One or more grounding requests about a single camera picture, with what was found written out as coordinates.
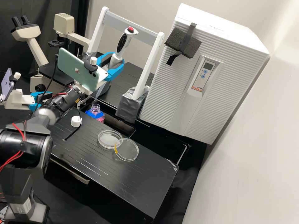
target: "petri dish lid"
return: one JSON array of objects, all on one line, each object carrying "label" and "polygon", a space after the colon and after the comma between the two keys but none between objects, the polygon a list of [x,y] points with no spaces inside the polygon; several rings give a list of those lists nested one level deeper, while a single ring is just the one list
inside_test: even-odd
[{"label": "petri dish lid", "polygon": [[121,145],[121,134],[114,130],[101,131],[97,136],[97,140],[100,145],[107,149],[114,149],[114,146],[119,147]]},{"label": "petri dish lid", "polygon": [[118,141],[118,145],[115,145],[114,152],[118,156],[118,158],[123,161],[131,162],[134,161],[138,154],[139,148],[136,143],[129,138],[122,138]]}]

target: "black wire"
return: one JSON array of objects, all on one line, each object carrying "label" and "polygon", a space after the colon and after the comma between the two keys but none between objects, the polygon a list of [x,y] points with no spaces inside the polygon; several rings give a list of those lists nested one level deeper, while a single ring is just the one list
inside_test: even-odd
[{"label": "black wire", "polygon": [[55,75],[55,72],[56,72],[56,67],[57,67],[57,60],[58,60],[57,57],[55,57],[55,67],[54,67],[53,75],[52,75],[52,77],[51,77],[51,80],[50,80],[50,82],[49,82],[49,84],[48,84],[46,90],[45,90],[44,93],[41,95],[40,100],[38,101],[38,103],[37,103],[37,105],[36,105],[36,107],[35,107],[33,113],[36,111],[36,109],[37,109],[39,103],[41,102],[41,99],[44,97],[45,93],[46,93],[46,92],[48,91],[48,89],[49,89],[49,86],[51,85],[51,82],[53,81],[53,78],[54,78],[54,75]]},{"label": "black wire", "polygon": [[75,134],[77,132],[77,130],[79,130],[79,128],[81,127],[82,124],[82,119],[81,119],[81,114],[80,114],[80,110],[78,110],[79,113],[79,117],[80,117],[80,125],[79,127],[76,128],[76,130],[74,130],[68,137],[66,137],[65,139],[63,139],[64,142],[66,142],[73,134]]},{"label": "black wire", "polygon": [[26,120],[23,122],[23,126],[24,126],[24,137],[25,137],[25,141],[26,141],[27,140],[27,136],[26,136],[27,121]]},{"label": "black wire", "polygon": [[35,198],[37,198],[40,202],[42,202],[45,206],[48,206],[48,207],[49,207],[49,205],[47,205],[47,203],[44,202],[42,199],[40,199],[35,193],[33,193],[33,196],[34,196]]}]

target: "white knob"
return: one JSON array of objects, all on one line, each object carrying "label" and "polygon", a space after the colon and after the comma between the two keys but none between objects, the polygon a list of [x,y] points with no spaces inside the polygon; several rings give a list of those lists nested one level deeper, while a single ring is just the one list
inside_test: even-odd
[{"label": "white knob", "polygon": [[17,80],[19,80],[19,78],[21,78],[21,73],[19,72],[15,72],[15,74],[13,75],[13,77]]},{"label": "white knob", "polygon": [[90,62],[91,65],[96,65],[97,64],[97,58],[96,57],[91,57]]}]

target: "white bottle cap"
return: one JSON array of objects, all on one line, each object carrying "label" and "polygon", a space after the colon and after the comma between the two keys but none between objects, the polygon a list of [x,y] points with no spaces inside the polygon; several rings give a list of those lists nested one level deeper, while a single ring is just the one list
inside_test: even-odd
[{"label": "white bottle cap", "polygon": [[91,57],[90,62],[91,65],[96,65],[97,64],[97,58],[96,57]]},{"label": "white bottle cap", "polygon": [[19,78],[21,77],[21,73],[19,72],[15,72],[15,74],[13,75],[13,77],[17,80],[19,80]]},{"label": "white bottle cap", "polygon": [[71,126],[77,128],[80,126],[81,122],[82,118],[80,118],[79,116],[73,116],[71,120]]}]

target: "purple smartphone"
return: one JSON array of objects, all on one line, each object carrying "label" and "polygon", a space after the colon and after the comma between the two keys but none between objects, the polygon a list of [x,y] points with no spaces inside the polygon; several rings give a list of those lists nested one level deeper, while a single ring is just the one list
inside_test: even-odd
[{"label": "purple smartphone", "polygon": [[1,82],[1,89],[2,89],[2,100],[3,101],[6,101],[10,95],[10,93],[12,92],[13,90],[13,87],[15,85],[14,82],[11,82],[9,80],[9,77],[12,75],[12,70],[11,68],[9,68],[6,73],[5,73],[5,76],[4,78],[2,79],[2,82]]}]

